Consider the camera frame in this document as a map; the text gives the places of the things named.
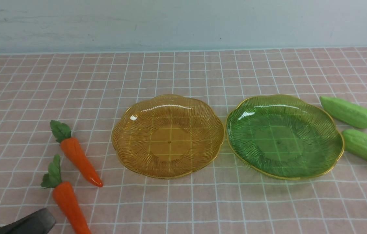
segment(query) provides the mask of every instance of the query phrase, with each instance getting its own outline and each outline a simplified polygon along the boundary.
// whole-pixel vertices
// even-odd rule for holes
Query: white wall
[[[0,53],[367,46],[367,0],[0,0]]]

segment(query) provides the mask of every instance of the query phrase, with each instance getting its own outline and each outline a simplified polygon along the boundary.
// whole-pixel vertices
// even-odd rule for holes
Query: gold rim
[[[205,104],[205,105],[206,105],[206,106],[211,110],[212,115],[213,115],[215,118],[217,118],[217,119],[219,120],[219,122],[221,123],[222,130],[223,130],[223,138],[222,138],[222,140],[221,140],[221,144],[220,144],[220,145],[219,145],[219,147],[218,147],[218,150],[217,150],[216,155],[215,155],[214,157],[212,157],[212,159],[211,159],[210,161],[208,161],[208,163],[206,163],[206,164],[205,164],[205,166],[202,166],[202,167],[200,167],[200,168],[199,168],[199,169],[197,169],[197,170],[190,171],[190,172],[187,172],[187,173],[184,173],[184,174],[178,175],[178,176],[171,176],[171,177],[159,177],[159,176],[147,175],[147,174],[145,174],[145,173],[137,172],[136,170],[131,169],[130,167],[126,166],[126,165],[121,161],[121,159],[120,159],[120,157],[118,156],[117,152],[116,152],[116,154],[117,154],[117,158],[118,158],[118,160],[120,161],[120,163],[121,163],[125,168],[129,169],[129,170],[130,170],[130,171],[132,171],[132,172],[135,172],[135,173],[138,173],[138,174],[140,174],[140,175],[147,176],[147,177],[155,178],[155,179],[176,179],[176,178],[180,178],[180,177],[183,177],[183,176],[189,175],[189,174],[191,174],[191,173],[197,172],[197,171],[199,171],[199,170],[201,170],[201,169],[205,168],[206,166],[208,166],[209,164],[211,164],[211,163],[212,163],[212,162],[217,158],[217,156],[219,155],[219,153],[220,153],[220,151],[221,151],[221,147],[222,147],[222,145],[223,145],[223,143],[224,143],[225,133],[226,133],[225,125],[224,125],[224,123],[220,120],[220,118],[219,118],[219,117],[218,117],[218,115],[215,113],[215,111],[212,109],[212,107],[211,107],[210,105],[208,105],[206,102],[204,102],[204,101],[202,101],[202,100],[199,100],[199,99],[189,98],[189,97],[184,97],[184,96],[176,95],[176,94],[163,94],[163,95],[159,95],[159,96],[156,96],[156,97],[154,97],[154,98],[151,98],[151,99],[147,99],[147,100],[144,100],[144,101],[141,101],[141,102],[137,102],[137,103],[135,103],[135,104],[131,105],[131,106],[130,106],[130,107],[129,107],[125,112],[124,112],[124,114],[123,114],[123,116],[121,117],[121,119],[119,120],[119,122],[118,122],[118,123],[116,123],[116,125],[115,125],[115,127],[113,128],[112,133],[111,133],[111,143],[112,143],[112,146],[113,146],[114,150],[115,150],[115,151],[117,151],[117,149],[116,149],[116,147],[115,147],[115,143],[114,143],[114,134],[115,134],[115,129],[118,127],[119,123],[125,119],[125,116],[126,116],[127,112],[128,112],[128,111],[129,111],[133,106],[135,106],[135,105],[137,105],[137,104],[141,104],[142,102],[148,102],[148,101],[150,101],[150,100],[153,100],[153,99],[156,99],[156,98],[160,98],[160,97],[164,97],[164,96],[171,96],[171,97],[177,97],[177,98],[186,98],[186,99],[196,100],[196,101],[198,101],[198,102],[202,102],[203,104]]]
[[[340,154],[337,156],[337,158],[336,158],[336,160],[335,160],[335,162],[333,163],[333,165],[328,169],[328,170],[326,170],[325,172],[323,172],[323,173],[320,173],[320,174],[318,174],[318,175],[316,175],[316,176],[306,176],[306,177],[282,177],[282,176],[277,176],[277,175],[273,175],[273,174],[270,174],[270,173],[268,173],[268,172],[265,172],[265,171],[263,171],[263,170],[261,170],[261,169],[258,169],[257,167],[255,167],[255,166],[253,166],[253,165],[251,165],[250,163],[248,163],[246,160],[244,160],[240,155],[238,155],[237,154],[237,152],[233,149],[233,146],[231,145],[231,143],[230,143],[230,139],[229,139],[229,136],[228,136],[228,131],[227,131],[227,121],[228,121],[228,117],[234,112],[234,111],[236,111],[245,101],[247,101],[247,100],[249,100],[249,99],[252,99],[252,98],[257,98],[257,97],[272,97],[272,96],[288,96],[288,97],[292,97],[292,98],[295,98],[295,99],[297,99],[297,100],[299,100],[299,101],[301,101],[301,102],[303,102],[303,103],[305,103],[305,104],[307,104],[307,105],[310,105],[310,106],[313,106],[313,107],[315,107],[315,108],[318,108],[319,110],[321,110],[324,114],[326,114],[329,118],[330,118],[330,120],[331,120],[331,122],[333,123],[333,125],[334,125],[334,127],[335,127],[335,130],[338,132],[338,134],[340,135],[340,137],[341,137],[341,142],[342,142],[342,147],[341,147],[341,152],[340,152]],[[341,158],[341,156],[343,155],[343,153],[344,153],[344,148],[345,148],[345,143],[344,143],[344,137],[343,137],[343,135],[341,134],[341,132],[338,130],[338,128],[337,128],[337,125],[335,124],[335,121],[334,121],[334,119],[324,110],[324,109],[322,109],[322,108],[320,108],[320,107],[317,107],[317,106],[315,106],[315,105],[311,105],[311,104],[309,104],[309,103],[307,103],[307,102],[305,102],[305,101],[303,101],[303,100],[301,100],[301,99],[299,99],[299,98],[297,98],[297,97],[294,97],[294,96],[291,96],[291,95],[287,95],[287,94],[274,94],[274,95],[256,95],[256,96],[251,96],[251,97],[248,97],[248,98],[246,98],[246,99],[244,99],[243,101],[241,101],[240,102],[240,104],[238,104],[237,105],[237,107],[234,109],[234,110],[232,110],[228,115],[227,115],[227,118],[225,119],[225,132],[226,132],[226,135],[227,135],[227,143],[228,143],[228,145],[230,146],[230,149],[231,149],[231,151],[233,151],[233,153],[243,162],[243,163],[245,163],[246,165],[248,165],[248,166],[250,166],[251,168],[253,168],[253,169],[255,169],[255,170],[257,170],[258,172],[260,172],[260,173],[262,173],[262,174],[264,174],[264,175],[267,175],[267,176],[269,176],[269,177],[272,177],[272,178],[275,178],[275,179],[284,179],[284,180],[299,180],[299,179],[313,179],[313,178],[317,178],[317,177],[320,177],[320,176],[323,176],[323,175],[325,175],[326,173],[328,173],[328,172],[330,172],[333,168],[334,168],[334,166],[337,164],[337,162],[338,162],[338,160]]]

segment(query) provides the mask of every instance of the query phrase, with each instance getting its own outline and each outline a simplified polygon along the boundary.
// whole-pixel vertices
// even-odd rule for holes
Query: toy carrot
[[[51,120],[50,125],[52,134],[56,137],[56,141],[60,143],[61,149],[69,161],[78,168],[88,182],[97,187],[102,187],[103,182],[88,161],[87,156],[85,156],[78,139],[72,137],[69,126],[55,120]]]
[[[61,179],[60,156],[56,154],[43,176],[42,188],[53,188],[52,197],[68,219],[76,234],[91,234],[84,214],[78,205],[72,185]]]

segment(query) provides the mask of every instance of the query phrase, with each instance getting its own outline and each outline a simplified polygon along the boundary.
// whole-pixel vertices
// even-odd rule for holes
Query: amber plate
[[[227,140],[247,165],[277,179],[329,172],[344,139],[327,112],[289,95],[245,99],[228,115]]]
[[[161,95],[131,106],[114,127],[112,143],[126,168],[172,179],[210,164],[224,136],[223,123],[205,102]]]

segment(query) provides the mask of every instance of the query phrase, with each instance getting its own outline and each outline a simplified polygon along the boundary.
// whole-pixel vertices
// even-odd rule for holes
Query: green leaf
[[[55,154],[53,164],[57,167],[59,176],[61,176],[61,157],[59,154]]]
[[[42,178],[42,183],[40,184],[42,188],[56,188],[56,186],[62,183],[60,161],[60,156],[56,154],[53,161],[49,163],[48,173]]]
[[[70,138],[71,135],[71,129],[67,124],[63,124],[56,120],[51,120],[50,122],[52,134],[56,138],[56,141],[61,143],[64,139]]]
[[[44,189],[53,188],[53,185],[52,185],[52,183],[49,179],[49,174],[48,173],[43,175],[42,183],[40,184],[40,186]]]
[[[61,130],[63,132],[63,134],[65,135],[66,138],[71,138],[71,129],[69,128],[69,126],[67,124],[62,123],[61,124]]]

